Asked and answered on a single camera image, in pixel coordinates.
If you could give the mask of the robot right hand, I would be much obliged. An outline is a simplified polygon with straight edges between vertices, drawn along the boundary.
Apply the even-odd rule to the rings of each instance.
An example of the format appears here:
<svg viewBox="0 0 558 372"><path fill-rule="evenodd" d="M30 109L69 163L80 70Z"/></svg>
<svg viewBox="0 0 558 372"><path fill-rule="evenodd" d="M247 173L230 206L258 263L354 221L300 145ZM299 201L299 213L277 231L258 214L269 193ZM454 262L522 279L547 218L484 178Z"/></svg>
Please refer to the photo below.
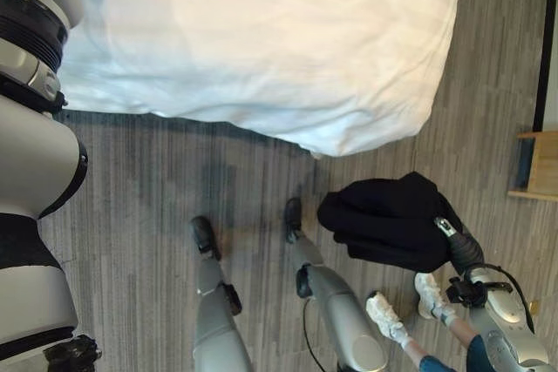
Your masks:
<svg viewBox="0 0 558 372"><path fill-rule="evenodd" d="M450 248L450 262L458 275L483 264L484 254L479 242L470 234L460 232L449 220L437 217L436 227L446 236Z"/></svg>

